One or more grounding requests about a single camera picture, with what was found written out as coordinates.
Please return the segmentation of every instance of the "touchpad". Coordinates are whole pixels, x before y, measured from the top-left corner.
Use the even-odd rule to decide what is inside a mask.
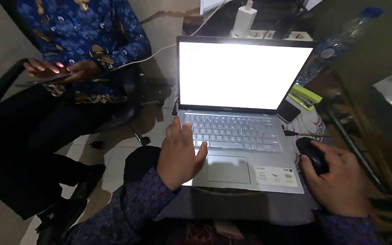
[[[245,157],[208,156],[208,181],[250,184]]]

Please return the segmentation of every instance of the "computer mouse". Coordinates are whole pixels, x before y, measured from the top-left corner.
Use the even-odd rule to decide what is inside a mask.
[[[329,165],[324,158],[324,153],[311,144],[312,140],[308,137],[299,138],[296,141],[297,149],[301,154],[308,156],[317,175],[329,173]]]

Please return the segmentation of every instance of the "shoe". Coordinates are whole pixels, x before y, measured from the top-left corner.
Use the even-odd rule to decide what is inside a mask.
[[[52,224],[42,222],[36,231],[39,233],[37,245],[54,245],[60,244],[63,234],[78,220],[87,206],[87,199],[65,199],[64,210],[61,210],[51,219],[55,222]]]
[[[77,198],[88,198],[93,192],[96,184],[101,180],[102,176],[105,172],[105,165],[103,164],[96,164],[89,167],[90,172],[87,176],[87,180],[80,182],[77,187],[75,188],[71,199]]]

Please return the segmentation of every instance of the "laptop screen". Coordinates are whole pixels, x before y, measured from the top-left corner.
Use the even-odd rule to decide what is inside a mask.
[[[180,103],[276,110],[311,51],[311,47],[180,42]]]

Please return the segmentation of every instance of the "office chair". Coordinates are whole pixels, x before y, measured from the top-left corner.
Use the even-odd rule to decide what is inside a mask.
[[[37,48],[38,43],[34,37],[34,34],[31,30],[25,26],[22,21],[21,15],[17,12],[16,9],[16,1],[13,0],[0,0],[1,6],[13,20],[14,24],[22,31],[22,33],[28,38],[28,40]],[[4,97],[4,94],[7,92],[10,86],[14,83],[16,78],[24,71],[24,63],[28,62],[28,59],[21,59],[17,61],[1,78],[0,78],[0,101]],[[136,136],[137,140],[142,145],[148,145],[151,141],[149,137],[143,137],[131,127],[129,124],[131,120],[133,120],[140,112],[140,109],[145,105],[156,104],[160,107],[164,105],[164,101],[151,101],[146,102],[147,99],[147,89],[146,89],[146,79],[143,76],[143,72],[139,68],[139,66],[132,65],[128,67],[133,70],[132,79],[125,78],[124,81],[124,89],[125,93],[128,97],[128,101],[125,102],[122,109],[117,111],[112,117],[103,123],[99,128],[97,128],[93,132],[88,132],[86,134],[94,134],[92,139],[89,141],[89,144],[95,148],[100,149],[103,146],[103,142],[95,141],[96,137],[101,132],[113,130],[124,125],[129,125],[131,131]]]

